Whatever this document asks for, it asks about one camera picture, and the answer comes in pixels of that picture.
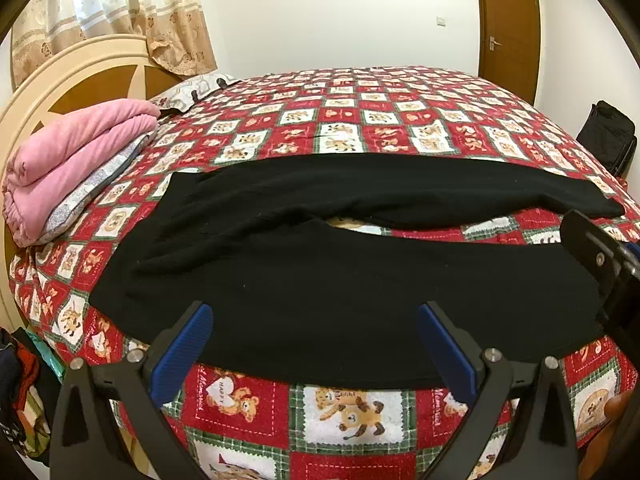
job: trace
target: black cloth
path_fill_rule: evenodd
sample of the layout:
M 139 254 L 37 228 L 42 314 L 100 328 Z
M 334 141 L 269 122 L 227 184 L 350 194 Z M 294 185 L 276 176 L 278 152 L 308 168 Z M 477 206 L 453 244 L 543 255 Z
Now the black cloth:
M 558 244 L 428 242 L 341 230 L 457 226 L 527 207 L 624 213 L 591 182 L 501 162 L 305 155 L 174 174 L 122 240 L 90 303 L 144 342 L 198 299 L 214 309 L 200 360 L 289 383 L 440 383 L 415 331 L 435 300 L 508 358 L 563 355 L 602 333 L 594 279 Z
M 17 348 L 11 335 L 0 328 L 0 424 L 12 423 L 12 406 L 20 386 L 22 364 L 18 359 Z
M 60 396 L 60 382 L 55 373 L 47 362 L 42 358 L 42 355 L 33 344 L 33 341 L 26 333 L 25 329 L 19 328 L 13 333 L 13 336 L 23 345 L 27 350 L 34 354 L 38 361 L 40 361 L 40 371 L 38 378 L 36 379 L 34 386 L 38 391 L 42 404 L 44 406 L 44 415 L 47 419 L 49 428 L 53 428 L 53 417 L 56 413 L 56 404 L 58 403 L 58 397 Z M 49 466 L 49 447 L 40 456 L 33 458 L 36 462 L 42 462 L 45 466 Z

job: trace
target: white wall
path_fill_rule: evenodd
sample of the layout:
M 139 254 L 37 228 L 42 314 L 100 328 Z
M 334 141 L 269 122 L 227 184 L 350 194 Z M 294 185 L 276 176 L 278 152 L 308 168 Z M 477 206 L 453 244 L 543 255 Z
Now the white wall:
M 0 44 L 0 112 L 9 102 L 14 91 L 11 88 L 11 33 Z
M 478 73 L 478 0 L 202 0 L 202 7 L 220 70 L 236 77 L 404 64 Z
M 605 100 L 640 132 L 640 68 L 597 0 L 540 0 L 542 45 L 535 106 L 576 137 Z M 627 181 L 640 200 L 640 152 Z

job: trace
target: pink blanket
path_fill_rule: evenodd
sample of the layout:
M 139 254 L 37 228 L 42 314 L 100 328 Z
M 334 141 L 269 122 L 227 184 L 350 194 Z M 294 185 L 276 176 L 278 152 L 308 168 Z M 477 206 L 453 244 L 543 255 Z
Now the pink blanket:
M 152 131 L 158 125 L 154 114 L 136 114 L 113 124 L 117 118 L 126 117 L 126 113 L 115 112 L 110 118 L 96 118 L 80 114 L 85 110 L 70 114 L 74 115 L 74 123 L 76 120 L 82 121 L 75 123 L 75 126 L 67 123 L 68 116 L 65 116 L 58 123 L 39 130 L 18 149 L 17 156 L 12 160 L 14 168 L 20 168 L 20 171 L 12 173 L 15 178 L 4 180 L 3 214 L 20 247 L 27 247 L 38 240 L 51 211 L 92 171 L 138 135 Z M 111 125 L 111 128 L 106 132 L 98 132 L 97 129 L 105 124 Z M 50 137 L 41 132 L 51 132 Z M 33 140 L 38 134 L 40 143 Z M 82 144 L 77 137 L 88 142 Z M 34 175 L 40 176 L 34 181 Z M 16 184 L 16 180 L 28 184 Z
M 160 109 L 149 101 L 116 99 L 64 115 L 20 145 L 6 164 L 4 184 L 32 184 L 105 131 L 142 114 L 157 118 Z

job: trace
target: red checkered bedspread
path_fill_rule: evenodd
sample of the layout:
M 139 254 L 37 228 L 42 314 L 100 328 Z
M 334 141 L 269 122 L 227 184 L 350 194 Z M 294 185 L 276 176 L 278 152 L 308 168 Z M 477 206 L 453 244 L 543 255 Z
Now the red checkered bedspread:
M 598 223 L 619 240 L 640 237 L 640 208 L 615 179 L 567 133 L 501 88 L 423 67 L 308 70 L 240 82 L 162 120 L 156 142 L 69 232 L 15 257 L 15 299 L 65 361 L 118 361 L 140 343 L 89 306 L 87 297 L 119 240 L 156 206 L 172 172 L 211 171 L 270 156 L 355 152 L 490 158 L 588 178 L 626 209 L 624 217 Z M 349 219 L 333 223 L 380 235 L 525 244 L 557 242 L 560 218 L 532 209 L 426 232 L 389 231 Z M 274 286 L 286 287 L 286 277 Z M 630 388 L 636 372 L 608 338 L 566 357 L 564 372 L 583 442 L 602 423 L 606 400 Z M 383 403 L 379 422 L 385 431 L 374 434 L 372 426 L 345 440 L 355 430 L 344 433 L 338 426 L 357 418 L 351 402 L 357 396 Z M 338 403 L 347 409 L 339 412 Z M 345 392 L 196 365 L 164 412 L 207 472 L 228 468 L 226 462 L 265 478 L 360 478 L 375 468 L 379 478 L 408 480 L 437 455 L 465 409 L 443 389 Z M 114 403 L 114 411 L 129 427 L 122 407 Z M 510 417 L 506 407 L 478 473 L 490 467 Z

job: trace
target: metal screw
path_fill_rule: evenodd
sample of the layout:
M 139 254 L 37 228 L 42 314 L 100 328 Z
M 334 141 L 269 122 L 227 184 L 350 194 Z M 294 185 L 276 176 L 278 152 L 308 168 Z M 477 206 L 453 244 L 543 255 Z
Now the metal screw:
M 74 357 L 69 363 L 69 368 L 71 368 L 72 370 L 79 370 L 80 368 L 82 368 L 82 365 L 84 365 L 84 359 L 82 359 L 81 357 Z
M 545 357 L 545 366 L 549 368 L 549 370 L 555 370 L 559 367 L 559 365 L 560 363 L 558 362 L 558 359 L 556 359 L 552 355 Z
M 134 348 L 127 354 L 127 361 L 130 363 L 139 363 L 144 358 L 145 353 L 140 348 Z
M 500 359 L 502 359 L 502 352 L 500 352 L 497 348 L 487 348 L 484 351 L 484 357 L 487 361 L 497 363 Z

